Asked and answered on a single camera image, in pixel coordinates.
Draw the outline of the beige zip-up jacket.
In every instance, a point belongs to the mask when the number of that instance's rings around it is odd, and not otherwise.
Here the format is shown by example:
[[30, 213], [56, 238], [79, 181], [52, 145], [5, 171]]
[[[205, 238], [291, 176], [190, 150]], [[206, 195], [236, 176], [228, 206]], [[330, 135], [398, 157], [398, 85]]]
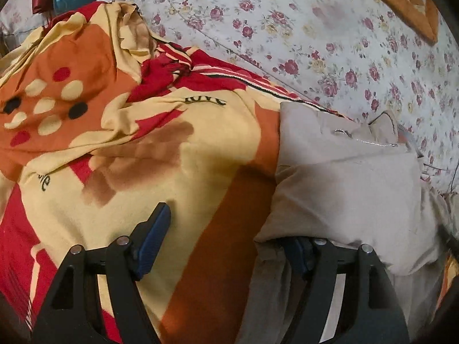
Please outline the beige zip-up jacket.
[[254, 239], [258, 256], [237, 342], [279, 343], [292, 321], [300, 282], [279, 244], [289, 236], [371, 245], [410, 337], [419, 337], [436, 309], [446, 261], [437, 228], [458, 231], [458, 204], [422, 180], [422, 164], [391, 113], [358, 124], [282, 103], [276, 188]]

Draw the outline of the orange red yellow blanket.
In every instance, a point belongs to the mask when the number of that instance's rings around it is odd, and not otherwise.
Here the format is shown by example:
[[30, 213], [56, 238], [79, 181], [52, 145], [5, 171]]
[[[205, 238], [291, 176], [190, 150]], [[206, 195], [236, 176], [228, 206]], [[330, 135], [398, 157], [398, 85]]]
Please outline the orange red yellow blanket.
[[1, 324], [32, 331], [69, 249], [108, 246], [159, 203], [171, 223], [138, 283], [159, 343], [238, 343], [271, 211], [280, 108], [354, 120], [93, 2], [1, 59]]

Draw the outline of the white floral quilt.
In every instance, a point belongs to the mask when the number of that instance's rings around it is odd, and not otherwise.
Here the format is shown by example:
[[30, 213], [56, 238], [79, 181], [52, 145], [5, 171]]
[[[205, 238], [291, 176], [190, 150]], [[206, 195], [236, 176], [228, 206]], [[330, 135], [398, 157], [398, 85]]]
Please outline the white floral quilt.
[[458, 189], [458, 43], [446, 22], [429, 45], [380, 0], [117, 1], [136, 4], [154, 33], [354, 120], [392, 111], [428, 181]]

